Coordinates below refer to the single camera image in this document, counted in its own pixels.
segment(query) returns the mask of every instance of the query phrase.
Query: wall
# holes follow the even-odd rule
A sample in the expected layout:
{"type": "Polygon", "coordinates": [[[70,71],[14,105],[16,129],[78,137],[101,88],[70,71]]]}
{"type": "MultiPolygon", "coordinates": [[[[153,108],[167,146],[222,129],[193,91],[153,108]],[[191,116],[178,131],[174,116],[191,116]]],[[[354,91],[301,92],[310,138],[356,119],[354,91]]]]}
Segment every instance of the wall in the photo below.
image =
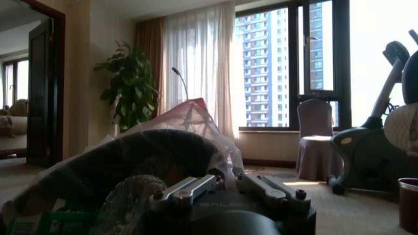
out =
{"type": "Polygon", "coordinates": [[[241,132],[237,146],[245,159],[296,162],[300,132],[241,132]]]}
{"type": "MultiPolygon", "coordinates": [[[[39,1],[66,13],[65,157],[69,157],[110,133],[111,107],[99,99],[110,76],[91,69],[114,53],[115,39],[134,43],[135,24],[113,13],[105,0],[39,1]]],[[[300,134],[242,132],[237,145],[248,159],[296,161],[300,134]]]]}
{"type": "Polygon", "coordinates": [[[115,54],[117,40],[134,45],[135,23],[118,15],[111,7],[114,0],[91,0],[90,13],[90,83],[89,83],[89,144],[97,144],[113,132],[113,107],[101,100],[103,91],[110,86],[110,74],[94,72],[97,63],[115,54]]]}
{"type": "Polygon", "coordinates": [[[111,133],[111,107],[101,100],[110,74],[94,65],[117,49],[115,39],[134,43],[135,23],[114,13],[109,0],[39,0],[66,14],[63,157],[81,153],[111,133]]]}

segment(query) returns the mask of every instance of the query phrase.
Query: chair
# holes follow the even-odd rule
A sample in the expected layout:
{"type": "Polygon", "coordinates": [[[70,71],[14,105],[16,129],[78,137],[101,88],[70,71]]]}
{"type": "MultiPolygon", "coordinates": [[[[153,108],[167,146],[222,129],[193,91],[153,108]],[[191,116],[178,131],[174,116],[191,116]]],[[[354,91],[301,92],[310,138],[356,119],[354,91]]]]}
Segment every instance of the chair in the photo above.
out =
{"type": "Polygon", "coordinates": [[[297,171],[305,180],[326,181],[342,169],[342,158],[330,144],[332,112],[330,104],[320,99],[310,99],[298,106],[301,140],[297,171]]]}

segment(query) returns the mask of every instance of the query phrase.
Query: metal clamp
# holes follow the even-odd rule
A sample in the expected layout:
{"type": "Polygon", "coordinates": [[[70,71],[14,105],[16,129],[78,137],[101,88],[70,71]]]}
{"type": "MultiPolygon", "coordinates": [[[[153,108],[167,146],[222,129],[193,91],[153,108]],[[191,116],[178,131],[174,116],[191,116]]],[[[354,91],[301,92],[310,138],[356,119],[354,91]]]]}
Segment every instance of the metal clamp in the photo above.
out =
{"type": "Polygon", "coordinates": [[[221,177],[206,175],[202,178],[187,177],[165,191],[150,197],[150,209],[154,212],[163,211],[174,202],[181,207],[193,204],[194,199],[210,190],[218,189],[223,184],[221,177]]]}
{"type": "Polygon", "coordinates": [[[294,190],[272,176],[241,175],[238,187],[256,192],[273,208],[282,208],[286,204],[298,213],[306,214],[310,211],[312,199],[306,192],[294,190]]]}
{"type": "Polygon", "coordinates": [[[198,179],[195,177],[187,177],[185,180],[178,182],[165,191],[158,192],[157,194],[150,196],[150,209],[154,212],[163,211],[171,202],[173,194],[182,188],[187,187],[191,183],[194,183],[198,179]]]}
{"type": "Polygon", "coordinates": [[[187,208],[194,203],[194,199],[205,192],[219,188],[219,180],[214,175],[206,175],[195,181],[187,188],[174,193],[174,201],[181,208],[187,208]]]}

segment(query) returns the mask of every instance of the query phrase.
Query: gooseneck microphone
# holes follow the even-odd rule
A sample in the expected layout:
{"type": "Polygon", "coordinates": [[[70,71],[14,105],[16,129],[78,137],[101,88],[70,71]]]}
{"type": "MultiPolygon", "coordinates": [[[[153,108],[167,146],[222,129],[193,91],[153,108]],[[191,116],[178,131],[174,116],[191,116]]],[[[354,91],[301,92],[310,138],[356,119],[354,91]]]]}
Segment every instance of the gooseneck microphone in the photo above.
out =
{"type": "Polygon", "coordinates": [[[187,91],[187,87],[186,87],[186,83],[185,83],[185,79],[182,77],[182,74],[181,74],[179,70],[175,67],[171,67],[171,69],[177,73],[177,75],[179,75],[179,77],[182,79],[185,90],[186,90],[186,100],[189,100],[189,91],[187,91]]]}

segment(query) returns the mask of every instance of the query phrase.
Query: doorway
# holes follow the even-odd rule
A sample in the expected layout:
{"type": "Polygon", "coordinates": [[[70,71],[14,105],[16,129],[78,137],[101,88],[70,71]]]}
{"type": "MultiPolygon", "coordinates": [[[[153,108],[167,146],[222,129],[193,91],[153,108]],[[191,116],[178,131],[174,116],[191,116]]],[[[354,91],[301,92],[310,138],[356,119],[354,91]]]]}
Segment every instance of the doorway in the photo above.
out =
{"type": "Polygon", "coordinates": [[[2,3],[0,70],[0,159],[50,167],[62,160],[65,14],[35,0],[2,3]]]}

